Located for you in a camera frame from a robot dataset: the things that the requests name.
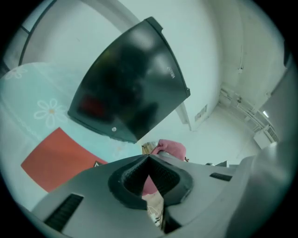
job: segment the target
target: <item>black plastic cover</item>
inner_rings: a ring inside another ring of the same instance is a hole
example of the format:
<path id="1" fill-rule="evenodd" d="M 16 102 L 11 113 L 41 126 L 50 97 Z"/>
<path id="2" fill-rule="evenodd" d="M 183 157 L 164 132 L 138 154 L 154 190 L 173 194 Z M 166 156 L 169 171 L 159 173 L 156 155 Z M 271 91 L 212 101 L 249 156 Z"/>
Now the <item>black plastic cover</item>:
<path id="1" fill-rule="evenodd" d="M 194 186 L 188 172 L 154 155 L 143 156 L 117 169 L 110 176 L 108 186 L 115 198 L 126 207 L 146 210 L 142 191 L 148 176 L 162 195 L 165 207 L 182 203 Z"/>
<path id="2" fill-rule="evenodd" d="M 150 17 L 107 47 L 82 80 L 69 116 L 95 132 L 137 142 L 188 98 L 161 30 Z"/>

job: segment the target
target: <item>red mat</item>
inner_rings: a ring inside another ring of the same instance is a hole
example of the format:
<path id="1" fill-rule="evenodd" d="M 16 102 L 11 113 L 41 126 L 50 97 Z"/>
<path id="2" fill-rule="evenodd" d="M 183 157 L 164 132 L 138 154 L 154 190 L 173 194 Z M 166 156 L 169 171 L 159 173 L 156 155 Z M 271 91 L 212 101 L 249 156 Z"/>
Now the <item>red mat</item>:
<path id="1" fill-rule="evenodd" d="M 83 170 L 106 163 L 58 128 L 29 154 L 21 167 L 39 186 L 51 192 Z"/>

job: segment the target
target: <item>light blue tablecloth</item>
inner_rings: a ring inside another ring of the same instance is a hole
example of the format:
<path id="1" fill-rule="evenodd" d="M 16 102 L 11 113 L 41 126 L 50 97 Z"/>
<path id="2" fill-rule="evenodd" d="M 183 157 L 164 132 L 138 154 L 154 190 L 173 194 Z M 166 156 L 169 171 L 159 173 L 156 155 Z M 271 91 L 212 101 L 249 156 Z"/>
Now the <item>light blue tablecloth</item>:
<path id="1" fill-rule="evenodd" d="M 1 172 L 14 198 L 30 210 L 46 192 L 20 165 L 58 127 L 107 162 L 142 153 L 138 144 L 99 135 L 69 118 L 67 110 L 83 77 L 74 69 L 31 63 L 0 79 Z"/>

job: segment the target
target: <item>white flower pattern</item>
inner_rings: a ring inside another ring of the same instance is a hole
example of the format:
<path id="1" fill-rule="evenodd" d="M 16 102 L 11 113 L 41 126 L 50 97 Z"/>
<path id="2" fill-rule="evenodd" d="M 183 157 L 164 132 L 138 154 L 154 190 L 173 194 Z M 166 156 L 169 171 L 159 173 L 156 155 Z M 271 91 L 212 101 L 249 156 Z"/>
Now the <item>white flower pattern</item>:
<path id="1" fill-rule="evenodd" d="M 39 100 L 37 105 L 42 109 L 34 113 L 34 118 L 37 120 L 46 119 L 46 126 L 49 129 L 55 127 L 55 121 L 66 123 L 68 121 L 64 113 L 67 111 L 65 106 L 59 105 L 56 99 L 51 99 L 50 103 L 47 104 L 43 100 Z"/>
<path id="2" fill-rule="evenodd" d="M 22 74 L 25 72 L 27 72 L 27 69 L 24 69 L 22 66 L 16 67 L 5 75 L 5 80 L 11 79 L 11 78 L 20 79 L 22 78 Z"/>

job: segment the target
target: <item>white appliance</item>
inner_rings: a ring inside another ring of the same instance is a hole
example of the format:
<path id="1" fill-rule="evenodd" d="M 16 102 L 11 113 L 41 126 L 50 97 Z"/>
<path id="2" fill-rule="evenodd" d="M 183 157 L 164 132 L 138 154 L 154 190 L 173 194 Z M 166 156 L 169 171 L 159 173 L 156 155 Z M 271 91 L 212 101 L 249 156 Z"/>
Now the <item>white appliance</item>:
<path id="1" fill-rule="evenodd" d="M 278 137 L 270 125 L 258 131 L 253 138 L 261 149 L 264 149 L 273 142 L 278 142 Z"/>

